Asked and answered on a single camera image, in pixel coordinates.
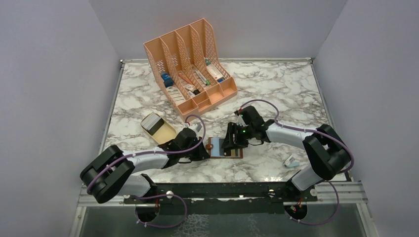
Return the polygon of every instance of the white wall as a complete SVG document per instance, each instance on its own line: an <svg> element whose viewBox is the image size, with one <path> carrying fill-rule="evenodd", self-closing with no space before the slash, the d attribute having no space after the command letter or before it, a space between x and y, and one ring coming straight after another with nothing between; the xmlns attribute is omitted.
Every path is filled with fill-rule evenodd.
<svg viewBox="0 0 419 237"><path fill-rule="evenodd" d="M206 18L220 57L314 57L346 0L89 0L123 59L143 43Z"/></svg>
<svg viewBox="0 0 419 237"><path fill-rule="evenodd" d="M348 0L314 62L381 237L419 232L418 9Z"/></svg>
<svg viewBox="0 0 419 237"><path fill-rule="evenodd" d="M118 72L87 0L0 3L2 237L68 236Z"/></svg>

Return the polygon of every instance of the beige box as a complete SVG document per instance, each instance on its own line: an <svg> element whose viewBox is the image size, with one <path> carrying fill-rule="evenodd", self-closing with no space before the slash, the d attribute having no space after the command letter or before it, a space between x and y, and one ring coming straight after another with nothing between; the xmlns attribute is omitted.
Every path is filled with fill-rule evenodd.
<svg viewBox="0 0 419 237"><path fill-rule="evenodd" d="M237 86L230 74L221 66L218 60L212 26L201 19L192 24L167 33L144 43L144 48L150 61L151 69L157 85L175 107L182 120L188 115L202 115L228 99L237 95ZM205 58L208 58L224 76L224 81L217 82L207 70ZM209 86L194 75L192 65L210 82ZM176 87L186 101L176 105L166 91L160 72L168 72ZM200 94L191 98L180 84L178 73L183 72Z"/></svg>

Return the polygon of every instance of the purple cable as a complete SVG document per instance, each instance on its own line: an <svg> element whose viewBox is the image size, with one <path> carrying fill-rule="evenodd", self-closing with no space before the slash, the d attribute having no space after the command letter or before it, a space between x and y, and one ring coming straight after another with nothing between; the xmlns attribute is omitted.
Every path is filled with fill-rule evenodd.
<svg viewBox="0 0 419 237"><path fill-rule="evenodd" d="M301 220L299 221L299 220L291 217L288 214L288 212L285 212L290 217L291 220L293 220L295 222L298 222L298 223L301 223L301 224L309 225L309 226L320 226L320 225L324 225L324 224L329 223L330 221L332 221L336 217L336 214L339 212L339 209L340 209L339 195L337 194L336 187L330 181L327 181L327 182L332 186L332 188L333 188L333 190L335 191L335 194L336 194L337 207L336 207L336 211L333 213L333 215L331 217L329 217L329 219L327 219L326 221L322 221L322 222L319 222L319 223L312 223L312 222L305 222L305 221L301 221Z"/></svg>
<svg viewBox="0 0 419 237"><path fill-rule="evenodd" d="M354 165L354 157L353 157L353 154L352 154L352 152L350 151L350 149L349 149L349 148L348 148L348 147L347 147L347 146L346 146L343 142L339 141L338 139L336 139L336 138L334 138L334 137L332 137L332 136L330 136L330 135L327 135L327 134L325 134L325 133L323 133L323 132L320 132L320 131L317 131L317 130L314 130L314 129L306 129L306 130L304 130L303 128L293 127L293 126L284 125L284 124L279 123L279 122L278 122L279 110L278 110L278 108L277 108L274 104L272 104L271 102L269 102L269 101L267 101L267 100L262 100L262 99L254 99L254 100L249 100L248 102L246 102L246 103L242 104L242 105L240 106L240 108L242 108L243 106L247 105L248 103L250 103L250 102L254 102L254 101L261 101L261 102L265 102L265 103L267 103L267 104L271 105L272 107L274 107L274 109L276 110L276 116L275 116L275 118L274 118L274 121L275 121L275 123L276 123L278 126L281 126L281 127L284 127L284 128L288 128L288 129L291 129L291 130L295 130L295 131L299 131L299 132L312 132L312 133L317 133L317 134L319 134L319 135L321 135L321 136L324 136L324 137L326 137L326 138L329 138L330 140L332 140L332 141L334 141L334 142L338 143L339 145L341 145L341 146L345 149L345 151L346 151L346 152L348 152L349 157L351 158L351 164L350 164L350 165L349 165L346 169L341 170L341 171L339 172L339 174L340 174L340 173L345 173L345 172L349 171L349 170L353 167L353 165Z"/></svg>
<svg viewBox="0 0 419 237"><path fill-rule="evenodd" d="M339 145L341 145L341 146L345 149L345 151L346 151L346 152L348 152L349 157L351 158L351 164L350 164L350 165L349 165L346 169L344 169L344 170L340 171L340 172L339 172L339 174L340 174L340 173L345 173L345 172L349 171L349 170L353 167L353 165L354 165L354 157L353 157L353 154L352 154L352 152L350 151L350 149L349 149L349 148L348 148L345 144L343 144L341 141L339 141L338 139L336 139L336 138L334 138L334 137L332 137L332 136L329 136L329 135L327 135L327 134L325 134L325 133L323 133L323 132L319 132L319 131L314 130L314 129L306 129L306 130L304 130L304 129L302 129L302 128L293 127L293 126L284 125L284 124L279 123L279 122L278 122L279 110L278 110L278 108L277 108L274 104L272 104L271 102L269 102L269 101L267 101L267 100L262 100L262 99L249 100L248 102L246 102L246 103L242 104L242 105L240 106L240 109L241 109L241 108L243 108L243 106L247 105L248 103L251 103L251 102L254 102L254 101L261 101L261 102L265 102L265 103L267 103L267 104L271 105L272 107L274 107L274 109L276 110L276 116L275 116L275 118L274 118L274 122L275 122L275 124L277 124L278 126L281 126L281 127L284 127L284 128L288 128L288 129L291 129L291 130L295 130L295 131L299 131L299 132L312 132L312 133L317 133L317 134L320 134L321 136L327 137L327 138L331 139L332 141L334 141L334 142L338 143ZM335 186L334 186L331 182L329 182L329 181L327 181L327 182L328 182L328 183L329 183L329 184L333 187L333 189L334 189L334 191L335 191L335 193L336 193L337 207L336 207L336 211L333 213L333 215L332 215L329 219L327 219L326 221L323 221L323 222L320 222L320 223L310 223L310 222L298 221L297 219L294 219L294 218L292 218L292 217L291 217L291 219L292 219L292 220L297 221L297 222L302 223L302 224L305 224L305 225L318 226L318 225L323 225L323 224L326 224L326 223L328 223L328 222L332 221L332 220L336 217L336 214L339 212L339 209L340 209L340 205L339 205L339 195L338 195L338 193L337 193L337 190L336 190Z"/></svg>
<svg viewBox="0 0 419 237"><path fill-rule="evenodd" d="M161 197L167 197L167 196L173 196L173 197L178 198L182 201L183 205L185 206L185 214L183 215L182 220L180 220L178 223L176 223L174 225L170 225L170 226L159 226L159 225L155 225L155 224L148 224L147 222L142 222L140 220L140 218L138 217L138 212L135 211L135 216L138 219L137 224L141 223L145 226L152 226L152 227L157 227L157 228L162 228L162 229L170 229L170 228L173 228L173 227L176 227L176 226L182 224L186 220L186 217L188 216L188 206L186 205L185 200L183 200L183 198L181 198L180 196L178 196L176 194L160 194L160 195L155 195L155 196L150 196L150 197L136 197L136 198L140 199L140 200L147 200L147 199L161 198Z"/></svg>
<svg viewBox="0 0 419 237"><path fill-rule="evenodd" d="M93 185L94 185L94 183L100 178L100 176L102 176L106 171L108 171L111 167L113 167L113 166L115 166L118 162L120 162L121 160L123 160L123 159L126 159L126 158L129 158L129 157L133 157L133 156L141 156L141 155L147 155L147 154L165 154L165 155L170 155L170 154L180 154L180 153L185 153L185 152L190 152L191 150L193 150L193 149L195 149L195 148L197 148L199 145L201 145L201 143L202 143L202 141L204 140L204 137L205 137L205 133L206 133L206 131L207 131L207 129L205 128L205 124L204 124L204 121L202 120L202 118L201 117L199 117L198 115L188 115L186 118L185 118L185 121L187 121L188 120L188 118L189 117L191 117L191 116L193 116L193 117L196 117L196 118L198 118L200 121L201 121L201 123L202 123L202 127L204 128L204 132L203 132L203 134L202 134L202 139L196 144L196 145L194 145L193 147L191 147L191 148L189 148L189 149L186 149L186 150L183 150L183 151L176 151L176 152L166 152L166 151L145 151L145 152L138 152L138 153L135 153L135 154L128 154L128 155L125 155L125 156L123 156L123 157L120 157L120 158L118 158L118 159L116 159L114 162L112 162L112 163L110 163L106 168L104 168L102 171L100 171L97 175L96 175L96 177L89 183L89 185L87 186L87 189L86 189L86 191L87 191L87 194L91 194L91 188L93 187Z"/></svg>

